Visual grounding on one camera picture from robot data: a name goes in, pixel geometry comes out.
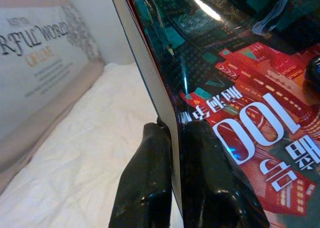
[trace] white wall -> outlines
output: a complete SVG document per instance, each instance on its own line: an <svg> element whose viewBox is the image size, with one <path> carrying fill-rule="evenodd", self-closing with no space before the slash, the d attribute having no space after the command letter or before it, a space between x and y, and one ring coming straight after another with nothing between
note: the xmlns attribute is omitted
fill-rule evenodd
<svg viewBox="0 0 320 228"><path fill-rule="evenodd" d="M78 9L106 63L134 61L112 0L69 1Z"/></svg>

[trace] white bedsheet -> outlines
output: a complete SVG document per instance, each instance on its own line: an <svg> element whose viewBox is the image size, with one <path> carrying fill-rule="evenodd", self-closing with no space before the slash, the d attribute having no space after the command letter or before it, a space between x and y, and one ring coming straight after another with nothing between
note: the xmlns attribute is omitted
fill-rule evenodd
<svg viewBox="0 0 320 228"><path fill-rule="evenodd" d="M136 65L107 65L0 196L0 227L107 227L120 175L156 118ZM183 227L172 203L171 226Z"/></svg>

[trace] glossy cover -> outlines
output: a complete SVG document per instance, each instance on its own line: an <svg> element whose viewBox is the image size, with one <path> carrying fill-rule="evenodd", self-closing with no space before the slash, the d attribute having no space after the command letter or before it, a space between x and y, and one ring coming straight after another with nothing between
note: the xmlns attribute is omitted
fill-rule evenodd
<svg viewBox="0 0 320 228"><path fill-rule="evenodd" d="M206 120L271 227L320 226L319 95L305 76L320 55L320 0L127 2L174 108L180 158L184 124Z"/></svg>

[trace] white fabric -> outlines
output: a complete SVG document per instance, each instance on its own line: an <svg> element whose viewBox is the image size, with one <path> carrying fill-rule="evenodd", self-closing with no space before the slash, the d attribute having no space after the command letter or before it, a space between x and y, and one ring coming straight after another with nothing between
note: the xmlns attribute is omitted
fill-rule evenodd
<svg viewBox="0 0 320 228"><path fill-rule="evenodd" d="M0 227L107 227L120 175L156 118L136 65L106 66L0 196ZM183 227L175 202L171 226Z"/></svg>

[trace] magazine cover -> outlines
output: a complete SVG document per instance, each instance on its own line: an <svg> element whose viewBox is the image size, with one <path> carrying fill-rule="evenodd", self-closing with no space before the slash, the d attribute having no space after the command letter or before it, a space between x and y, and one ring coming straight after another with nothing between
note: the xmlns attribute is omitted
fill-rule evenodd
<svg viewBox="0 0 320 228"><path fill-rule="evenodd" d="M320 227L320 0L129 0L179 124L206 120L271 227Z"/></svg>

